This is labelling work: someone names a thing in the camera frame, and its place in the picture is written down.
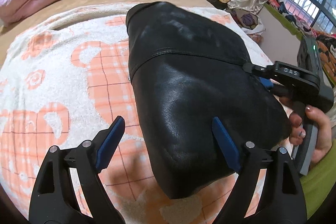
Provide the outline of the right hand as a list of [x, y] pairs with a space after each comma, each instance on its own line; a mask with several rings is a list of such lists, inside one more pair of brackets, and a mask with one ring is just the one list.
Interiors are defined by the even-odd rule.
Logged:
[[[310, 120], [316, 123], [318, 127], [317, 142], [310, 162], [310, 169], [312, 169], [330, 151], [332, 147], [332, 131], [329, 117], [320, 109], [307, 105], [305, 114]], [[289, 121], [291, 124], [290, 143], [292, 145], [302, 144], [306, 137], [306, 131], [301, 127], [302, 118], [293, 111], [289, 116]]]

